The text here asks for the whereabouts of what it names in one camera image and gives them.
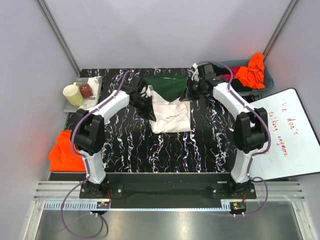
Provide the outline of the white green Charlie Brown t-shirt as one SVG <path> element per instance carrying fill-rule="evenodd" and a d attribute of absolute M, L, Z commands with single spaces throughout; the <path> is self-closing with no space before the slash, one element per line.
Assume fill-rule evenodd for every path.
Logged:
<path fill-rule="evenodd" d="M 187 75 L 156 74 L 145 80 L 156 120 L 150 120 L 155 134 L 191 131 L 191 103 L 181 101 L 188 82 Z"/>

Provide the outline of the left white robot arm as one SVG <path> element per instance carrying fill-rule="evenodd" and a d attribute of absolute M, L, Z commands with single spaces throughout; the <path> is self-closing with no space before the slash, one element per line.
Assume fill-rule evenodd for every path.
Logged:
<path fill-rule="evenodd" d="M 125 79 L 124 76 L 118 89 L 102 102 L 90 110 L 79 109 L 75 113 L 71 148 L 82 158 L 85 166 L 86 177 L 82 185 L 97 198 L 103 198 L 108 193 L 101 150 L 105 144 L 105 125 L 110 118 L 127 106 L 133 106 L 141 118 L 156 121 L 146 81 L 137 76 L 133 76 L 129 83 L 125 83 Z"/>

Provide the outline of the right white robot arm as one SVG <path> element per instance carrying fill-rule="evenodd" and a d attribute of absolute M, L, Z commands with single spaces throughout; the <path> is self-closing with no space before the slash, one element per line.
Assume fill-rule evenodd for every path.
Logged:
<path fill-rule="evenodd" d="M 209 95 L 222 103 L 234 117 L 233 142 L 237 151 L 229 180 L 222 191 L 232 198 L 239 198 L 254 181 L 250 175 L 254 157 L 266 153 L 271 145 L 267 111 L 242 98 L 232 87 L 231 80 L 216 73 L 213 63 L 194 63 L 191 69 L 193 73 L 187 82 L 186 99 Z"/>

